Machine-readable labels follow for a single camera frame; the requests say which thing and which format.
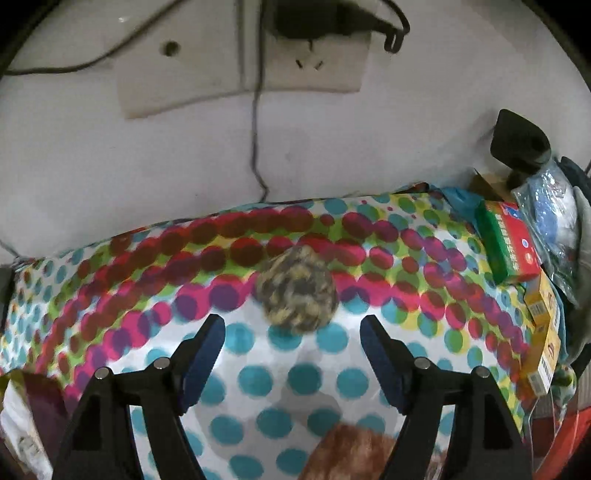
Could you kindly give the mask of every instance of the yellow box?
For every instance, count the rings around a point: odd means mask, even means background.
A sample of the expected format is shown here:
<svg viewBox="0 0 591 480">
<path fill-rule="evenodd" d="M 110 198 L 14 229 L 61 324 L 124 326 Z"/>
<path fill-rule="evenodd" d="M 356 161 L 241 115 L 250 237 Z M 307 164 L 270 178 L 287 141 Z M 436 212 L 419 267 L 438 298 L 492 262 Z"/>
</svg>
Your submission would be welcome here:
<svg viewBox="0 0 591 480">
<path fill-rule="evenodd" d="M 538 278 L 528 282 L 524 300 L 536 327 L 552 323 L 554 330 L 558 332 L 557 322 L 560 321 L 558 305 L 556 305 L 550 279 L 544 271 Z"/>
<path fill-rule="evenodd" d="M 521 366 L 521 377 L 526 378 L 536 397 L 548 393 L 560 351 L 560 338 L 552 323 L 535 328 L 530 351 Z"/>
</svg>

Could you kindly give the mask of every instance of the wall plate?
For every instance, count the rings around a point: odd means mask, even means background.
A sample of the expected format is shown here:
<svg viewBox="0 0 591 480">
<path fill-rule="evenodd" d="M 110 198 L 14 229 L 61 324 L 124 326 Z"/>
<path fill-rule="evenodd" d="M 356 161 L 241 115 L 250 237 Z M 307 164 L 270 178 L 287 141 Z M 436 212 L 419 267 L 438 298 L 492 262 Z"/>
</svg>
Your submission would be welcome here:
<svg viewBox="0 0 591 480">
<path fill-rule="evenodd" d="M 242 0 L 245 87 L 257 80 L 257 33 L 260 0 Z M 376 0 L 357 0 L 375 13 Z M 265 90 L 358 92 L 369 54 L 371 33 L 351 37 L 328 35 L 312 44 L 288 40 L 265 31 Z"/>
<path fill-rule="evenodd" d="M 167 2 L 121 2 L 107 28 L 122 38 Z M 127 118 L 197 99 L 241 91 L 236 2 L 190 0 L 114 60 L 119 102 Z"/>
</svg>

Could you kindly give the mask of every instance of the white wall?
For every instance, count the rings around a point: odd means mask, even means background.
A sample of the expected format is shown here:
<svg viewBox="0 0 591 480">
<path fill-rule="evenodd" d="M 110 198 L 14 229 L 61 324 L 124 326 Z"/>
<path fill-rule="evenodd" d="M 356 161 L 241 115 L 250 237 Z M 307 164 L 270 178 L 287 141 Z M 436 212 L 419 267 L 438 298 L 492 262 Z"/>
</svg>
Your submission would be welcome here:
<svg viewBox="0 0 591 480">
<path fill-rule="evenodd" d="M 101 3 L 66 1 L 14 67 L 100 53 Z M 495 165 L 487 150 L 501 108 L 526 116 L 560 154 L 587 164 L 591 93 L 525 6 L 400 5 L 411 34 L 394 57 L 374 38 L 360 93 L 263 95 L 260 165 L 270 200 L 465 181 L 469 167 Z M 254 202 L 250 116 L 251 96 L 243 95 L 126 121 L 108 63 L 76 74 L 4 78 L 0 238 L 22 254 L 42 255 Z"/>
</svg>

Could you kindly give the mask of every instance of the silver screw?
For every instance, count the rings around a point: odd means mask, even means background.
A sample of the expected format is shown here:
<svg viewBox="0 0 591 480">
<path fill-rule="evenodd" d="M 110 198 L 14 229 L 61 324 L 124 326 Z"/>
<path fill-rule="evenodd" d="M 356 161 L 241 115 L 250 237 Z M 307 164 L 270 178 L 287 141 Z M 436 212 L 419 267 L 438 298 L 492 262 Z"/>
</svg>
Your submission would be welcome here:
<svg viewBox="0 0 591 480">
<path fill-rule="evenodd" d="M 431 366 L 431 361 L 428 358 L 420 356 L 414 359 L 414 366 L 421 370 L 427 370 Z"/>
<path fill-rule="evenodd" d="M 486 367 L 476 367 L 474 371 L 476 372 L 476 375 L 478 375 L 481 378 L 487 378 L 491 375 L 491 371 L 488 370 Z"/>
<path fill-rule="evenodd" d="M 107 378 L 109 376 L 109 373 L 111 373 L 111 372 L 109 371 L 109 369 L 107 367 L 100 367 L 95 372 L 95 378 L 98 378 L 99 380 L 104 380 L 105 378 Z"/>
<path fill-rule="evenodd" d="M 154 368 L 158 370 L 162 370 L 170 365 L 170 358 L 166 356 L 161 356 L 154 360 Z"/>
</svg>

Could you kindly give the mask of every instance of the cardboard box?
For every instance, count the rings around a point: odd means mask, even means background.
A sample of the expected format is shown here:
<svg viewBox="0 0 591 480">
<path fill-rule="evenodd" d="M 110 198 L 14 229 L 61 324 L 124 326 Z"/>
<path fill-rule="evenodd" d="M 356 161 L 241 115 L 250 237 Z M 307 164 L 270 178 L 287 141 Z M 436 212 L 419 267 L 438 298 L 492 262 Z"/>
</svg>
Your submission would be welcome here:
<svg viewBox="0 0 591 480">
<path fill-rule="evenodd" d="M 468 190 L 477 193 L 485 200 L 494 202 L 515 202 L 511 191 L 507 188 L 506 179 L 494 173 L 481 173 L 474 169 L 474 176 Z"/>
<path fill-rule="evenodd" d="M 516 203 L 484 200 L 476 209 L 476 223 L 497 285 L 540 275 L 538 255 Z"/>
<path fill-rule="evenodd" d="M 560 321 L 558 305 L 550 279 L 543 270 L 539 277 L 527 284 L 524 300 L 536 327 L 552 323 L 554 330 L 558 332 L 557 323 Z"/>
<path fill-rule="evenodd" d="M 521 378 L 527 379 L 536 397 L 543 397 L 550 390 L 560 338 L 553 323 L 536 327 L 525 363 L 521 366 Z"/>
</svg>

